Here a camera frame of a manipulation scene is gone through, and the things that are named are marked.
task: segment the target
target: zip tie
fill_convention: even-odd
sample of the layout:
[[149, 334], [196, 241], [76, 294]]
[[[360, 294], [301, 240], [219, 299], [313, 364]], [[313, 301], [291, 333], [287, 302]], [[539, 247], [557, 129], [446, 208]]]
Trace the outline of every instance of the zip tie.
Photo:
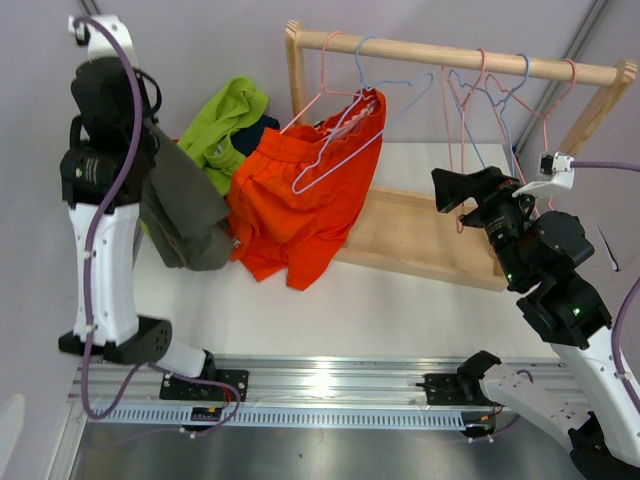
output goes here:
[[620, 380], [633, 380], [634, 378], [631, 372], [616, 372], [613, 375]]

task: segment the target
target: white wall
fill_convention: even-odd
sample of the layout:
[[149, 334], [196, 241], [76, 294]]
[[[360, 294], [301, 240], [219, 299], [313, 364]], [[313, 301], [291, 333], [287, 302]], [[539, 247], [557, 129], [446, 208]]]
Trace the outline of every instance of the white wall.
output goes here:
[[26, 395], [26, 422], [5, 473], [36, 479], [49, 462], [76, 360], [57, 351], [76, 306], [73, 233], [58, 165], [84, 58], [66, 33], [70, 2], [6, 2], [0, 15], [0, 405]]
[[[162, 124], [179, 135], [202, 104], [239, 74], [252, 77], [271, 96], [273, 114], [290, 117], [283, 47], [288, 18], [314, 29], [558, 57], [590, 1], [565, 0], [561, 6], [554, 0], [99, 3], [127, 22], [141, 65], [163, 89]], [[18, 392], [27, 398], [25, 429], [6, 472], [11, 480], [38, 478], [46, 468], [74, 374], [75, 360], [56, 348], [57, 337], [72, 326], [76, 306], [74, 243], [58, 174], [76, 111], [69, 83], [85, 58], [66, 33], [70, 13], [78, 13], [74, 0], [12, 1], [5, 2], [0, 18], [0, 404]], [[309, 54], [314, 80], [318, 58]], [[332, 54], [330, 61], [332, 86], [355, 88], [352, 58]], [[372, 78], [396, 68], [385, 61], [366, 65]], [[419, 71], [399, 64], [393, 76]], [[532, 81], [523, 96], [533, 101], [542, 86]], [[390, 116], [409, 99], [406, 92], [390, 96]], [[444, 139], [437, 91], [424, 102], [388, 140]], [[315, 114], [335, 108], [323, 103]], [[479, 110], [476, 115], [477, 140], [499, 139], [493, 121], [484, 121]], [[515, 112], [508, 118], [514, 128], [524, 121]]]
[[[291, 118], [284, 52], [284, 27], [298, 19], [312, 30], [343, 30], [380, 37], [488, 51], [558, 58], [563, 54], [591, 0], [102, 0], [104, 11], [120, 15], [131, 31], [141, 66], [156, 77], [166, 98], [160, 112], [163, 128], [180, 135], [203, 103], [229, 78], [248, 75], [271, 97], [271, 113]], [[352, 55], [329, 54], [328, 81], [340, 90], [358, 87]], [[318, 90], [319, 52], [307, 51], [309, 92]], [[415, 78], [426, 66], [365, 59], [368, 78]], [[472, 73], [468, 79], [475, 79]], [[504, 77], [505, 85], [513, 85]], [[522, 96], [540, 96], [545, 82], [530, 80]], [[446, 140], [438, 85], [397, 127], [390, 141]], [[415, 95], [406, 87], [383, 88], [391, 119]], [[319, 120], [344, 105], [342, 97], [322, 100], [312, 118]], [[458, 114], [449, 103], [459, 132]], [[470, 125], [477, 141], [502, 142], [486, 100], [472, 103]], [[507, 113], [518, 131], [526, 119], [519, 109]]]
[[[640, 2], [619, 0], [613, 3], [581, 59], [584, 63], [615, 65], [619, 58], [640, 58]], [[548, 122], [550, 148], [557, 148], [591, 95], [594, 87], [577, 87], [566, 97]], [[586, 144], [578, 159], [640, 164], [640, 85], [632, 85], [611, 115]], [[540, 135], [523, 155], [527, 170], [536, 170], [542, 150]], [[607, 306], [615, 316], [627, 291], [640, 276], [638, 234], [638, 189], [640, 175], [606, 170], [580, 170], [571, 193], [557, 197], [556, 209], [580, 217], [591, 216], [603, 232], [622, 271], [605, 271], [590, 280], [597, 282]], [[634, 370], [640, 371], [640, 298], [629, 311], [623, 348]]]

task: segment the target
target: cable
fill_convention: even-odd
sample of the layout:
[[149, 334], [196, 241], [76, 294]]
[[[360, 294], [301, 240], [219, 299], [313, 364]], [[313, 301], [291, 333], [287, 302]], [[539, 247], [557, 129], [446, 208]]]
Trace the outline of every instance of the cable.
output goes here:
[[[223, 383], [223, 382], [216, 382], [216, 381], [213, 381], [213, 380], [203, 380], [203, 379], [199, 379], [199, 378], [185, 377], [184, 375], [180, 375], [178, 373], [172, 373], [169, 370], [165, 370], [164, 368], [160, 368], [160, 367], [158, 367], [157, 365], [154, 365], [154, 364], [149, 364], [149, 367], [151, 367], [154, 370], [162, 373], [163, 375], [171, 375], [172, 377], [177, 378], [178, 380], [183, 380], [183, 381], [186, 381], [186, 382], [189, 382], [189, 383], [196, 383], [196, 384], [199, 384], [199, 385], [209, 385], [209, 386], [214, 386], [214, 387], [220, 387], [225, 392], [233, 393], [233, 396], [236, 399], [236, 403], [235, 403], [231, 413], [229, 415], [227, 415], [224, 420], [219, 421], [215, 425], [212, 425], [211, 427], [209, 427], [209, 428], [207, 428], [205, 430], [202, 430], [200, 432], [189, 432], [189, 437], [190, 438], [194, 439], [194, 438], [197, 438], [197, 437], [203, 437], [205, 435], [209, 435], [209, 434], [215, 432], [216, 430], [218, 430], [219, 428], [221, 428], [222, 426], [226, 425], [230, 421], [232, 421], [236, 417], [236, 415], [238, 414], [238, 410], [240, 409], [240, 403], [242, 402], [242, 397], [240, 396], [240, 392], [233, 385], [229, 385], [229, 384]], [[140, 438], [149, 437], [149, 436], [155, 435], [157, 433], [167, 433], [167, 432], [187, 433], [187, 430], [185, 430], [184, 427], [180, 427], [179, 429], [176, 429], [175, 427], [154, 428], [153, 430], [147, 430], [146, 432], [141, 432], [141, 433], [138, 433], [138, 434], [135, 434], [135, 435], [131, 435], [130, 437], [123, 438], [122, 440], [117, 440], [117, 441], [109, 443], [107, 445], [97, 445], [97, 446], [94, 446], [94, 448], [99, 449], [99, 450], [106, 449], [106, 448], [113, 448], [113, 447], [117, 447], [117, 446], [123, 445], [125, 443], [129, 443], [129, 442], [131, 442], [133, 440], [138, 440]]]
[[149, 83], [151, 83], [151, 85], [153, 85], [153, 87], [156, 89], [156, 103], [153, 107], [150, 108], [149, 112], [146, 112], [146, 116], [153, 117], [156, 113], [158, 113], [160, 107], [162, 106], [162, 92], [160, 91], [160, 85], [158, 85], [158, 82], [156, 82], [156, 80], [147, 72], [144, 72], [135, 67], [133, 71], [140, 75], [140, 77], [144, 80], [148, 80]]
[[573, 168], [605, 168], [612, 170], [628, 170], [630, 172], [640, 173], [640, 165], [621, 162], [571, 162]]
[[89, 362], [91, 357], [91, 347], [93, 345], [93, 295], [91, 292], [92, 284], [91, 284], [91, 274], [92, 274], [92, 259], [94, 252], [94, 243], [96, 232], [98, 230], [98, 224], [102, 219], [102, 216], [106, 212], [107, 208], [115, 198], [116, 194], [122, 187], [127, 175], [129, 174], [129, 170], [131, 169], [131, 165], [133, 165], [133, 160], [136, 156], [136, 152], [138, 150], [138, 145], [140, 143], [140, 135], [142, 133], [142, 95], [140, 93], [140, 86], [138, 85], [138, 81], [136, 79], [136, 74], [131, 66], [131, 62], [127, 58], [124, 50], [115, 39], [111, 32], [106, 29], [100, 22], [90, 18], [90, 17], [78, 17], [73, 21], [74, 28], [77, 28], [81, 23], [91, 25], [98, 32], [100, 32], [105, 39], [109, 42], [109, 44], [113, 47], [116, 52], [116, 55], [122, 62], [122, 66], [124, 68], [125, 74], [127, 75], [127, 79], [129, 80], [129, 85], [131, 86], [131, 95], [133, 97], [133, 132], [131, 134], [131, 143], [129, 144], [129, 150], [127, 151], [127, 155], [122, 164], [122, 168], [118, 173], [118, 176], [113, 182], [113, 185], [106, 193], [100, 205], [98, 205], [98, 209], [91, 219], [91, 223], [89, 224], [89, 228], [87, 230], [87, 238], [84, 244], [84, 264], [82, 269], [82, 288], [83, 288], [83, 300], [84, 300], [84, 310], [86, 317], [86, 325], [87, 325], [87, 336], [84, 344], [84, 354], [82, 356], [82, 373], [81, 373], [81, 398], [82, 398], [82, 406], [84, 407], [87, 416], [93, 420], [101, 420], [108, 416], [118, 405], [118, 402], [122, 398], [124, 394], [124, 390], [127, 388], [127, 385], [131, 381], [131, 378], [135, 374], [135, 372], [140, 367], [135, 366], [131, 369], [125, 381], [122, 383], [120, 390], [118, 391], [113, 403], [101, 414], [95, 413], [91, 409], [91, 404], [89, 403]]
[[[614, 169], [614, 170], [628, 170], [630, 172], [640, 173], [640, 166], [632, 165], [630, 163], [620, 163], [620, 162], [579, 162], [574, 161], [571, 162], [571, 166], [573, 168], [605, 168], [605, 169]], [[624, 298], [622, 305], [620, 306], [620, 310], [618, 311], [618, 315], [616, 317], [616, 321], [613, 325], [613, 332], [611, 333], [611, 351], [613, 355], [613, 363], [616, 367], [616, 376], [622, 381], [622, 385], [624, 389], [627, 391], [629, 398], [633, 402], [633, 405], [636, 407], [638, 413], [640, 413], [640, 397], [638, 397], [638, 393], [633, 388], [633, 385], [627, 378], [627, 372], [624, 370], [624, 364], [622, 363], [622, 348], [620, 347], [620, 336], [622, 335], [622, 326], [626, 320], [627, 311], [631, 306], [631, 302], [638, 294], [640, 290], [640, 278], [636, 280], [636, 282], [627, 293], [627, 296]]]
[[[529, 381], [531, 383], [534, 383], [533, 382], [533, 375], [531, 374], [531, 372], [529, 370], [525, 370], [523, 368], [523, 369], [517, 370], [516, 373], [518, 375], [522, 375], [524, 373], [529, 378]], [[500, 415], [500, 413], [502, 413], [502, 410], [500, 410], [499, 413], [495, 414], [494, 417]], [[491, 435], [485, 435], [484, 437], [474, 438], [472, 440], [472, 442], [487, 442], [487, 441], [492, 442], [495, 438], [500, 437], [502, 435], [505, 435], [506, 433], [508, 433], [511, 430], [513, 430], [516, 427], [516, 425], [518, 425], [521, 421], [522, 421], [522, 416], [518, 415], [518, 417], [513, 422], [511, 422], [509, 425], [504, 427], [502, 430], [499, 430], [498, 432], [496, 432], [494, 434], [491, 434]]]
[[[94, 243], [95, 243], [95, 237], [96, 237], [96, 231], [98, 229], [98, 225], [100, 223], [100, 220], [102, 219], [102, 216], [104, 215], [105, 211], [107, 210], [108, 206], [111, 204], [111, 202], [113, 201], [113, 199], [115, 198], [118, 190], [120, 190], [120, 188], [122, 187], [122, 184], [124, 183], [124, 180], [126, 179], [129, 170], [131, 169], [131, 165], [133, 164], [135, 155], [136, 155], [136, 151], [138, 150], [138, 145], [140, 143], [140, 136], [142, 133], [142, 95], [140, 92], [140, 86], [138, 85], [137, 79], [136, 79], [136, 72], [134, 70], [134, 68], [132, 67], [131, 63], [129, 62], [129, 59], [127, 58], [127, 55], [125, 54], [124, 50], [122, 49], [122, 47], [120, 46], [120, 44], [118, 43], [118, 41], [113, 37], [113, 35], [111, 35], [111, 33], [109, 32], [109, 30], [107, 30], [105, 27], [102, 26], [102, 24], [100, 24], [99, 22], [95, 21], [92, 18], [88, 18], [88, 17], [79, 17], [76, 18], [73, 21], [73, 26], [74, 28], [77, 28], [79, 24], [84, 23], [84, 24], [88, 24], [91, 25], [92, 27], [94, 27], [98, 32], [100, 32], [105, 39], [109, 42], [109, 44], [113, 47], [113, 49], [115, 50], [117, 56], [120, 58], [120, 61], [122, 62], [122, 66], [124, 68], [124, 71], [127, 75], [127, 79], [129, 80], [129, 85], [131, 86], [131, 95], [133, 97], [133, 132], [131, 134], [131, 143], [129, 144], [129, 149], [127, 151], [127, 155], [125, 157], [125, 160], [122, 164], [122, 168], [120, 169], [120, 172], [118, 173], [118, 176], [116, 177], [116, 179], [113, 182], [113, 185], [111, 186], [111, 188], [109, 189], [109, 191], [106, 193], [106, 195], [104, 196], [104, 198], [102, 199], [102, 202], [100, 202], [100, 205], [98, 206], [98, 209], [96, 210], [96, 213], [94, 214], [93, 218], [91, 219], [91, 223], [89, 224], [89, 228], [87, 230], [87, 238], [85, 241], [85, 247], [84, 247], [84, 265], [83, 265], [83, 297], [84, 297], [84, 307], [85, 307], [85, 315], [86, 315], [86, 324], [87, 324], [87, 336], [85, 339], [85, 346], [84, 346], [84, 354], [82, 356], [82, 373], [81, 373], [81, 398], [82, 398], [82, 405], [84, 407], [84, 410], [87, 414], [87, 416], [93, 420], [101, 420], [105, 417], [107, 417], [111, 412], [113, 412], [113, 410], [117, 407], [118, 403], [120, 402], [120, 400], [122, 399], [122, 396], [124, 394], [125, 389], [127, 388], [127, 386], [129, 385], [131, 378], [133, 377], [133, 375], [138, 371], [138, 369], [140, 368], [140, 365], [136, 365], [134, 366], [131, 371], [127, 374], [124, 382], [122, 383], [120, 389], [118, 390], [118, 393], [116, 394], [116, 397], [114, 398], [113, 402], [111, 403], [111, 405], [109, 405], [109, 407], [107, 407], [102, 413], [98, 414], [96, 412], [94, 412], [91, 408], [91, 405], [89, 403], [89, 363], [90, 363], [90, 358], [91, 358], [91, 347], [93, 345], [93, 325], [94, 325], [94, 318], [93, 318], [93, 296], [92, 296], [92, 292], [91, 292], [91, 270], [92, 270], [92, 258], [93, 258], [93, 254], [94, 254]], [[158, 104], [158, 102], [161, 101], [161, 97], [158, 98], [158, 101], [156, 102], [156, 106]], [[170, 372], [160, 369], [159, 367], [155, 367], [154, 368], [156, 370], [159, 370], [165, 374], [168, 374]], [[232, 385], [228, 385], [226, 383], [222, 383], [222, 382], [216, 382], [213, 380], [202, 380], [202, 379], [194, 379], [194, 378], [190, 378], [190, 377], [185, 377], [183, 375], [177, 374], [177, 373], [173, 373], [172, 374], [175, 378], [178, 378], [180, 380], [186, 381], [186, 382], [190, 382], [190, 383], [197, 383], [197, 384], [201, 384], [201, 385], [211, 385], [211, 386], [216, 386], [216, 387], [220, 387], [226, 390], [231, 391], [234, 396], [236, 397], [236, 405], [234, 406], [233, 411], [222, 421], [218, 422], [216, 425], [202, 431], [199, 432], [197, 434], [192, 433], [192, 438], [194, 438], [195, 436], [202, 436], [202, 435], [206, 435], [209, 433], [212, 433], [214, 431], [216, 431], [218, 428], [222, 427], [223, 425], [225, 425], [226, 423], [230, 422], [231, 420], [233, 420], [233, 418], [235, 417], [235, 415], [238, 412], [238, 409], [240, 408], [240, 403], [241, 403], [241, 396], [240, 393], [238, 392], [238, 390], [233, 387]], [[145, 432], [144, 435], [138, 435], [135, 437], [130, 437], [128, 439], [126, 439], [126, 441], [130, 441], [133, 440], [134, 438], [140, 438], [141, 436], [146, 436], [146, 435], [150, 435], [152, 433], [158, 433], [160, 431], [167, 431], [169, 429], [156, 429], [150, 432]]]
[[215, 425], [207, 428], [206, 430], [202, 430], [201, 432], [198, 433], [192, 433], [191, 438], [194, 437], [203, 437], [205, 435], [209, 435], [213, 432], [215, 432], [216, 430], [220, 429], [223, 425], [226, 425], [227, 423], [229, 423], [231, 420], [233, 420], [235, 418], [235, 416], [238, 414], [238, 410], [240, 409], [240, 404], [242, 403], [242, 397], [240, 396], [240, 392], [238, 391], [238, 389], [236, 387], [234, 387], [233, 385], [230, 385], [228, 383], [224, 383], [224, 382], [216, 382], [215, 380], [202, 380], [199, 378], [191, 378], [191, 377], [186, 377], [184, 375], [180, 375], [179, 373], [174, 373], [174, 372], [170, 372], [169, 370], [165, 370], [164, 368], [160, 368], [157, 365], [153, 365], [150, 364], [149, 365], [151, 368], [153, 368], [154, 370], [157, 370], [158, 372], [161, 372], [165, 375], [171, 375], [174, 378], [177, 378], [178, 380], [182, 380], [184, 382], [190, 382], [190, 383], [196, 383], [199, 385], [209, 385], [212, 387], [218, 387], [218, 388], [222, 388], [223, 390], [228, 390], [231, 393], [233, 393], [233, 396], [236, 399], [236, 403], [233, 406], [233, 410], [231, 410], [231, 413], [229, 415], [227, 415], [225, 417], [224, 420], [220, 420], [218, 423], [216, 423]]

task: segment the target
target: gray garment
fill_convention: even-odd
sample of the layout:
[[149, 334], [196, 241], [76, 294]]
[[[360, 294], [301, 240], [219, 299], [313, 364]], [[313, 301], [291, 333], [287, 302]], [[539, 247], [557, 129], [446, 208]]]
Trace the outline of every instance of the gray garment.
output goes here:
[[231, 256], [224, 198], [189, 156], [157, 126], [159, 141], [142, 187], [140, 220], [167, 267], [222, 268]]

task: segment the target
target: pink hanger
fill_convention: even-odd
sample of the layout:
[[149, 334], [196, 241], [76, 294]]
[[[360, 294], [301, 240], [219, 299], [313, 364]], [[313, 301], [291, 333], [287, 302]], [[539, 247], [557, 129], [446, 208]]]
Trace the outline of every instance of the pink hanger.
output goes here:
[[330, 33], [327, 39], [324, 41], [324, 45], [322, 46], [322, 64], [320, 67], [320, 83], [322, 84], [322, 88], [320, 92], [318, 92], [318, 94], [315, 97], [313, 97], [313, 100], [311, 100], [309, 104], [306, 107], [304, 107], [300, 113], [298, 113], [298, 115], [293, 117], [293, 120], [291, 120], [291, 122], [289, 122], [289, 124], [286, 127], [280, 130], [281, 134], [286, 132], [289, 129], [289, 127], [291, 127], [296, 122], [296, 120], [298, 120], [298, 118], [300, 118], [307, 110], [309, 110], [309, 108], [311, 108], [311, 106], [318, 101], [318, 99], [322, 96], [323, 93], [328, 93], [330, 95], [344, 95], [348, 97], [358, 96], [357, 93], [338, 92], [336, 90], [329, 90], [327, 88], [327, 79], [326, 79], [327, 45], [329, 44], [329, 40], [331, 40], [333, 37], [341, 33], [343, 32], [338, 31], [338, 32]]

